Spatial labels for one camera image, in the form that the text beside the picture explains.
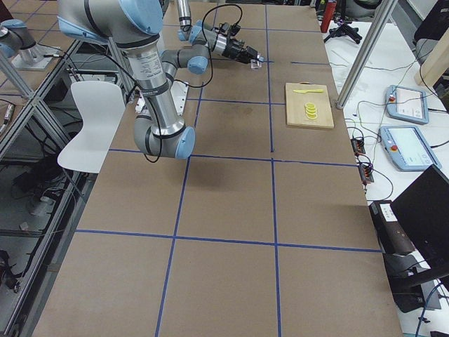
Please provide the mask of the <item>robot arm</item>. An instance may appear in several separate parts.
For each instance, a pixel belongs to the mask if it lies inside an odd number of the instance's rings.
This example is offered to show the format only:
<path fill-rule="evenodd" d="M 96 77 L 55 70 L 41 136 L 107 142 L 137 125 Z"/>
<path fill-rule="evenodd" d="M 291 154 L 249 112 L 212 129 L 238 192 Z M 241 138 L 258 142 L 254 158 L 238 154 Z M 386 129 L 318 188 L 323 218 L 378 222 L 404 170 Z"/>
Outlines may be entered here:
<path fill-rule="evenodd" d="M 207 31 L 210 26 L 204 19 L 198 20 L 195 24 L 192 23 L 192 15 L 188 0 L 176 1 L 178 19 L 180 29 L 178 30 L 178 37 L 180 41 L 188 41 L 190 44 L 194 42 L 201 42 L 206 46 L 210 46 L 207 39 Z"/>
<path fill-rule="evenodd" d="M 263 62 L 260 53 L 238 40 L 239 23 L 219 27 L 192 21 L 188 1 L 178 1 L 178 37 L 189 48 L 160 52 L 157 43 L 167 5 L 161 1 L 59 1 L 58 24 L 67 36 L 93 44 L 113 41 L 127 58 L 131 79 L 140 89 L 146 112 L 135 118 L 134 140 L 145 155 L 188 158 L 196 134 L 176 110 L 170 92 L 180 68 L 203 74 L 212 54 L 243 64 Z"/>

